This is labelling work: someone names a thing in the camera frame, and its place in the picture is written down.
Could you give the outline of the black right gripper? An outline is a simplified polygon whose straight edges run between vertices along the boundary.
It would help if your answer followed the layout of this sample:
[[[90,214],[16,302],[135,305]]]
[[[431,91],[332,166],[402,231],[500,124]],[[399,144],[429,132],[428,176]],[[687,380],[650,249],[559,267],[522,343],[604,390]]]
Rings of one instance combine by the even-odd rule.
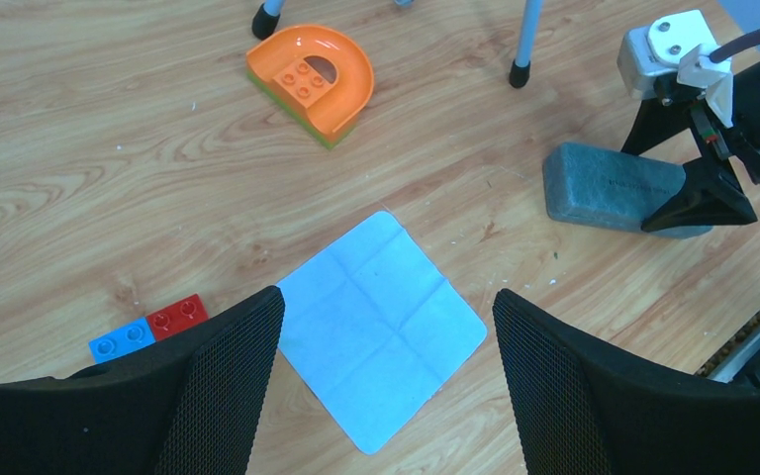
[[[688,85],[706,92],[706,110],[702,101],[641,102],[622,153],[642,155],[689,131],[703,154],[683,164],[683,186],[641,223],[642,231],[758,221],[726,161],[739,158],[751,181],[760,184],[760,61],[736,75],[729,70],[730,57],[750,44],[737,39],[722,47],[698,46],[688,54]]]

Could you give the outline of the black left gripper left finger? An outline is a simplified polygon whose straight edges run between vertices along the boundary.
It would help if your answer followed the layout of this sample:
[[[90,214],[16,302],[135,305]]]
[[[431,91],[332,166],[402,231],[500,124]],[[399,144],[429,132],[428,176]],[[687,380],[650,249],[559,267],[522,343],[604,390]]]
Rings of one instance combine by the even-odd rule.
[[[0,384],[0,474],[244,473],[284,315],[269,286],[69,377]]]

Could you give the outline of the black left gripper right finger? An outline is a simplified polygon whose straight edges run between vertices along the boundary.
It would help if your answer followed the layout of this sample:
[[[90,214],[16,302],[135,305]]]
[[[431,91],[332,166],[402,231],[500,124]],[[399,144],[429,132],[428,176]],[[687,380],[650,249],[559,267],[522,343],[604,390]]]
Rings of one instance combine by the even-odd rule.
[[[498,347],[531,474],[760,474],[760,389],[637,356],[503,289]]]

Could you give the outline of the light blue cleaning cloth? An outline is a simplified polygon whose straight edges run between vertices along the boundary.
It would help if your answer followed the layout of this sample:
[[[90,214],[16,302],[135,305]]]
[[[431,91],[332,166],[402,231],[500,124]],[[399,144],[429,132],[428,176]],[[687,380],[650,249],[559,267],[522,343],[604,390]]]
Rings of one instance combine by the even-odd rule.
[[[279,289],[280,351],[367,455],[487,336],[482,320],[386,211],[325,247]]]

